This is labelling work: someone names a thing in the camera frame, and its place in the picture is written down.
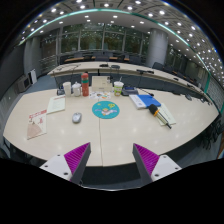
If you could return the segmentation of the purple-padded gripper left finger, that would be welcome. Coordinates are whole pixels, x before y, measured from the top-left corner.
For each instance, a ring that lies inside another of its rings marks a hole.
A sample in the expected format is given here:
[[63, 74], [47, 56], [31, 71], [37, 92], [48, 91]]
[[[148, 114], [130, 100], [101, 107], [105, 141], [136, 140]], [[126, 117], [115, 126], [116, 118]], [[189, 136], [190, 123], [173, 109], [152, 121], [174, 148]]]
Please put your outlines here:
[[90, 153], [91, 145], [86, 143], [66, 154], [57, 154], [46, 161], [41, 169], [79, 185]]

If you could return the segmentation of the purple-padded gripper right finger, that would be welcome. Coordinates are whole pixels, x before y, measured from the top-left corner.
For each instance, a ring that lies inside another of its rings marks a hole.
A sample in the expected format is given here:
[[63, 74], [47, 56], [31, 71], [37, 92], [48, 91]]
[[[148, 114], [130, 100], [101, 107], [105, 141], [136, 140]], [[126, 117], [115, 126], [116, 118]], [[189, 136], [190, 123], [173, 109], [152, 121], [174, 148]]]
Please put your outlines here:
[[157, 155], [136, 143], [133, 144], [133, 156], [144, 185], [181, 170], [168, 155]]

